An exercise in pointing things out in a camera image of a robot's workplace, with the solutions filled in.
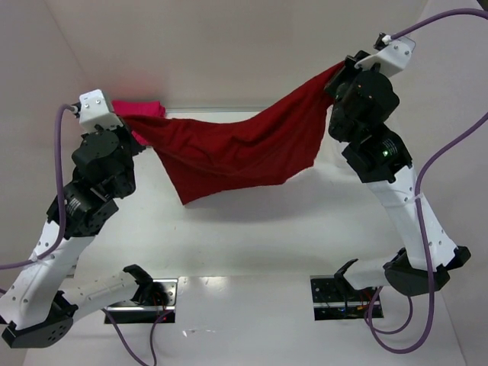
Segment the dark red t-shirt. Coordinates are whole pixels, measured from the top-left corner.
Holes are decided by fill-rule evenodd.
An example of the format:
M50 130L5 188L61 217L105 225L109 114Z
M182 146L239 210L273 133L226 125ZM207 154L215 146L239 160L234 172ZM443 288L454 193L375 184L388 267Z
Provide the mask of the dark red t-shirt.
M183 205L222 191L282 185L313 166L333 103L325 87L343 66L315 75L247 120L128 115L124 122L155 150Z

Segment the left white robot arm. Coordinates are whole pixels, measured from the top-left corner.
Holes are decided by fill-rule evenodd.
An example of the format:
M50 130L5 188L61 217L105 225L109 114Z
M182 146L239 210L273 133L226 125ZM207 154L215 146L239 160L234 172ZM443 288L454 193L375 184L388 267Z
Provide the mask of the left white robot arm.
M153 286L139 265L77 288L62 288L82 252L136 190L133 157L141 146L124 123L96 125L72 154L72 180L47 211L36 247L1 298L3 340L10 348L46 348L81 318L122 300L141 303Z

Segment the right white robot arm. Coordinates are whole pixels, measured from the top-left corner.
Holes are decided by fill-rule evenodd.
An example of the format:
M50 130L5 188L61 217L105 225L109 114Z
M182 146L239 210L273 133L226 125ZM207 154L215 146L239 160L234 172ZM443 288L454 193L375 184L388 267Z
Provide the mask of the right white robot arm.
M335 282L347 297L381 286L409 297L437 292L448 283L449 272L470 259L470 251L447 236L426 198L416 191L413 159L401 137L386 125L400 99L385 66L378 61L367 66L367 57L365 51L347 56L327 83L325 91L333 98L328 134L345 143L342 156L380 201L403 247L392 258L346 262L335 273Z

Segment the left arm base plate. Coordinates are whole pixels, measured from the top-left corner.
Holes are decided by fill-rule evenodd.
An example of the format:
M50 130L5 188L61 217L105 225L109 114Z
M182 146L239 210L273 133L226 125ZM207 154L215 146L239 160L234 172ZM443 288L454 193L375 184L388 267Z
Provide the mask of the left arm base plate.
M159 317L160 323L174 323L178 279L157 278L156 289L142 303L123 300L106 308L118 325L152 324Z

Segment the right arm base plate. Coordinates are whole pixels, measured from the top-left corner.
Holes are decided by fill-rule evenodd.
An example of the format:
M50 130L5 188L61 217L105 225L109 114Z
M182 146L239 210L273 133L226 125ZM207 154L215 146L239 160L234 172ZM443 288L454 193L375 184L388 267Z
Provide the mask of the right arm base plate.
M312 276L310 288L316 321L364 319L377 290L366 287L344 297L332 276Z

